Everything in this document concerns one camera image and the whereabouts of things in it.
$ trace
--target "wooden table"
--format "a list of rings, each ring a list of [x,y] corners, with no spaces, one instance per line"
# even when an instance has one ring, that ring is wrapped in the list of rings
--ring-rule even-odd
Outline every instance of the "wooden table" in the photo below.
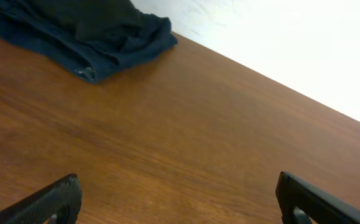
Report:
[[[178,39],[99,85],[0,40],[0,210],[74,172],[79,223],[281,223],[281,170],[360,209],[360,123]]]

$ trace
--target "white wall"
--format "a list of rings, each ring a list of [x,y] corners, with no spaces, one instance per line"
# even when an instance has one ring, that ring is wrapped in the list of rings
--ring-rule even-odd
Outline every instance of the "white wall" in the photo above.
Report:
[[[132,0],[173,31],[360,121],[360,0]]]

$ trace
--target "dark blue cloth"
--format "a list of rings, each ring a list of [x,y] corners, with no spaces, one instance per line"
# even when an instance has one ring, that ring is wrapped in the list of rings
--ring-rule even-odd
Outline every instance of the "dark blue cloth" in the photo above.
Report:
[[[87,82],[98,83],[177,44],[168,18],[140,15],[141,27],[108,29],[99,38],[79,40],[26,1],[0,0],[0,37],[46,55]]]

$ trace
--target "black plastic part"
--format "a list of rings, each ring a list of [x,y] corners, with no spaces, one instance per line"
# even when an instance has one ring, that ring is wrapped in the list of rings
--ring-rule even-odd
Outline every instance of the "black plastic part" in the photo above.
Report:
[[[76,174],[69,174],[0,211],[1,224],[42,224],[56,214],[56,224],[74,224],[82,206]]]
[[[360,210],[295,177],[281,172],[275,190],[284,224],[360,224]]]

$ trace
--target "crumpled fabric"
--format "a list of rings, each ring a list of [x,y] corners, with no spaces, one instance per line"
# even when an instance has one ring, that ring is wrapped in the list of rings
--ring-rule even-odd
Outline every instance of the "crumpled fabric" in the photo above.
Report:
[[[177,44],[171,22],[129,0],[0,0],[0,38],[98,83]]]

